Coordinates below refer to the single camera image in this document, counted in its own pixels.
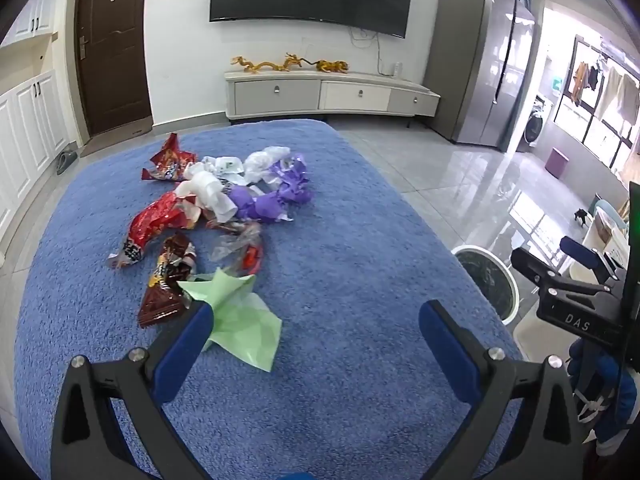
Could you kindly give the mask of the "blue white gloved right hand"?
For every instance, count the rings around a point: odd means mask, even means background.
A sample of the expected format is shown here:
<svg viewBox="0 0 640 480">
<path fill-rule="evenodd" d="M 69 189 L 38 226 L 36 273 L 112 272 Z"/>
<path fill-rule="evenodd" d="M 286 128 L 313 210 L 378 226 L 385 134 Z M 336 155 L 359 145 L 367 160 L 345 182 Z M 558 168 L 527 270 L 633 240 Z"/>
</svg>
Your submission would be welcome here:
<svg viewBox="0 0 640 480">
<path fill-rule="evenodd" d="M 578 422 L 596 436 L 597 456 L 613 456 L 639 420 L 639 373 L 577 339 L 568 349 L 567 374 Z"/>
</svg>

